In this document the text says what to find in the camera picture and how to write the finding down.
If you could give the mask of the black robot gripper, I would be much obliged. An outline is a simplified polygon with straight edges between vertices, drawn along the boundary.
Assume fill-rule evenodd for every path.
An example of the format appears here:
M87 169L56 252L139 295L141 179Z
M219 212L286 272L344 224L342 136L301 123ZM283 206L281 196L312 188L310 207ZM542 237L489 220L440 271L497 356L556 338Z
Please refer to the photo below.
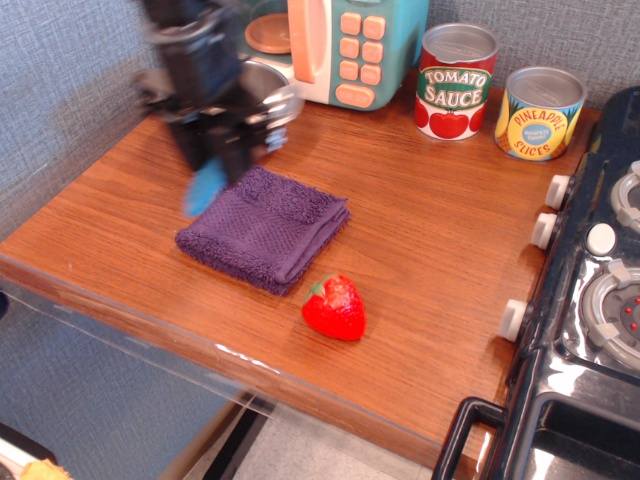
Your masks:
M210 160L222 161L234 185L260 158L260 146L277 150L286 125L249 124L252 97L241 85L236 49L239 10L233 1L146 1L145 35L162 60L162 69L145 72L138 84L149 109L160 114L193 172Z

